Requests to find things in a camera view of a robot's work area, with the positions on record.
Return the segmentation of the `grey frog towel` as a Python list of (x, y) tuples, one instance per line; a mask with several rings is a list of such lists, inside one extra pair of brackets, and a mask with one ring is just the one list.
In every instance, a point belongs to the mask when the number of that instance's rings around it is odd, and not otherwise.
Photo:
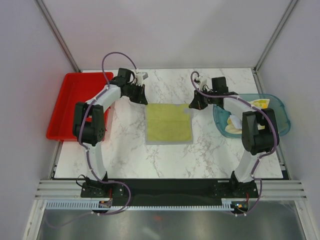
[(148, 104), (145, 109), (145, 143), (147, 145), (192, 143), (192, 113), (188, 104)]

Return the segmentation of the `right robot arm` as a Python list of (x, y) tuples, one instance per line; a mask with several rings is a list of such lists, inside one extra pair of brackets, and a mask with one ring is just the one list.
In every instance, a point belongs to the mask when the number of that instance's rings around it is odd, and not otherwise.
[(271, 155), (279, 143), (279, 131), (275, 112), (271, 108), (259, 108), (244, 100), (238, 93), (229, 91), (225, 77), (211, 79), (212, 88), (197, 71), (191, 73), (194, 87), (190, 109), (204, 110), (215, 105), (230, 112), (241, 120), (241, 141), (244, 147), (242, 158), (232, 172), (228, 185), (229, 193), (241, 197), (247, 191), (245, 183), (255, 179), (254, 172), (261, 158)]

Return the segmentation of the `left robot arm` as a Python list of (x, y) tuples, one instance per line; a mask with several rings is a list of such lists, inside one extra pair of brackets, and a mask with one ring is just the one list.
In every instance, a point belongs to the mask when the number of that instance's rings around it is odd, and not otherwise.
[(113, 79), (93, 98), (77, 102), (74, 109), (72, 133), (84, 148), (87, 161), (87, 178), (95, 181), (92, 191), (98, 197), (105, 197), (110, 190), (107, 170), (102, 157), (102, 140), (106, 134), (105, 111), (121, 97), (132, 103), (147, 105), (144, 81), (148, 73), (119, 68)]

